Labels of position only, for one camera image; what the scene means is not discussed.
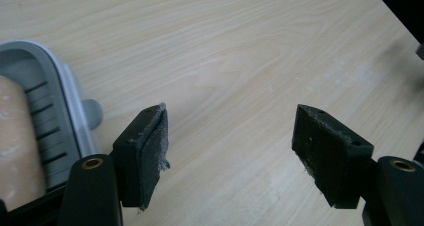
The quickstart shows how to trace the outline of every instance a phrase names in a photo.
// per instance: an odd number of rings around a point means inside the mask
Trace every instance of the wooden table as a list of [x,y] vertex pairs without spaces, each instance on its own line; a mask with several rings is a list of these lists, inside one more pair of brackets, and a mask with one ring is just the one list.
[[105,153],[165,102],[172,168],[125,225],[362,225],[291,150],[296,106],[411,159],[423,139],[418,42],[381,0],[0,0],[0,40],[34,39],[100,102]]

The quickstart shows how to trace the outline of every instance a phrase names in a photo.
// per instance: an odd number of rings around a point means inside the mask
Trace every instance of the gray plastic container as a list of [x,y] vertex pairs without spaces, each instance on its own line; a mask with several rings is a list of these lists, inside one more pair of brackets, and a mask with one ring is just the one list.
[[25,91],[47,192],[65,185],[75,161],[100,153],[90,131],[102,120],[100,105],[81,100],[68,65],[37,42],[0,43],[0,75]]

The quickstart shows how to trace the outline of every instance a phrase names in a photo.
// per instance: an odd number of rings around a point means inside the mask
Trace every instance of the gray plastic tray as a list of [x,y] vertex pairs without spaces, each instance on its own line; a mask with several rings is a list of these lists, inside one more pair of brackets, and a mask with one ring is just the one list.
[[36,42],[0,43],[0,74],[26,94],[47,192],[63,186],[75,161],[100,152],[90,132],[102,119],[99,104],[81,101],[69,67]]

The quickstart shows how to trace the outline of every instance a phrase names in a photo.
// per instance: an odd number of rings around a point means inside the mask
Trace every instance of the light wood grain surface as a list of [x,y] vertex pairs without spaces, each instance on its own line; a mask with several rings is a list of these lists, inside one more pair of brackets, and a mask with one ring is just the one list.
[[423,139],[418,42],[381,0],[0,0],[0,40],[34,39],[100,102],[105,153],[165,102],[168,159],[125,225],[362,225],[291,150],[296,106],[411,159]]

